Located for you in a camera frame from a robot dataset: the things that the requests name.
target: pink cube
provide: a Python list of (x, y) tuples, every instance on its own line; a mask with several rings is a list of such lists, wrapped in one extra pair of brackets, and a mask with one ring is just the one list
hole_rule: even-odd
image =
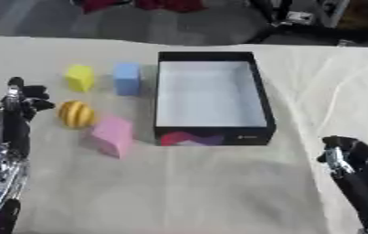
[(117, 116), (103, 116), (91, 134), (104, 154), (122, 158), (132, 144), (132, 123)]

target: robotic hand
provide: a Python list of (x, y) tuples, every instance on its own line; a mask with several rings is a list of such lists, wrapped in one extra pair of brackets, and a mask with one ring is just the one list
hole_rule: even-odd
[(325, 151), (318, 158), (331, 169), (331, 177), (358, 213), (368, 234), (368, 144), (357, 139), (330, 136), (322, 139)]
[(21, 78), (7, 85), (0, 101), (0, 234), (12, 233), (20, 211), (29, 167), (29, 122), (37, 112), (55, 107), (44, 86), (25, 86)]

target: beige tablecloth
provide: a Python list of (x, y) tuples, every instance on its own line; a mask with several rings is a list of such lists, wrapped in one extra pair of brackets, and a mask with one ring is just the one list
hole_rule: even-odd
[[(153, 81), (161, 50), (253, 51), (278, 130), (268, 146), (153, 145)], [(116, 62), (142, 64), (140, 97), (118, 97)], [(69, 91), (71, 64), (94, 68), (92, 92)], [(0, 97), (21, 76), (48, 86), (52, 100), (88, 102), (135, 125), (131, 153), (97, 152), (87, 131), (72, 131), (56, 113), (32, 122), (31, 178), (18, 233), (353, 234), (352, 208), (318, 165), (320, 138), (368, 143), (368, 48), (233, 46), (185, 48), (139, 43), (0, 37)]]

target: yellow striped ball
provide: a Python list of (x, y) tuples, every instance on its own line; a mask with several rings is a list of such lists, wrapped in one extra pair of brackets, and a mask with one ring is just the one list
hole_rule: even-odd
[(84, 102), (64, 102), (59, 111), (58, 118), (69, 128), (84, 128), (95, 122), (94, 111)]

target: chair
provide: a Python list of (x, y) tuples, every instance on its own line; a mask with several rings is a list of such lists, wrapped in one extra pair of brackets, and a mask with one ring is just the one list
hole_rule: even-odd
[(291, 4), (292, 0), (282, 0), (279, 8), (275, 8), (270, 0), (250, 0), (250, 5), (261, 13), (267, 20), (268, 26), (257, 32), (245, 44), (261, 44), (274, 35), (311, 37), (336, 46), (347, 42), (353, 44), (368, 43), (368, 28), (338, 29), (325, 27), (319, 22), (304, 25), (290, 21), (288, 14)]

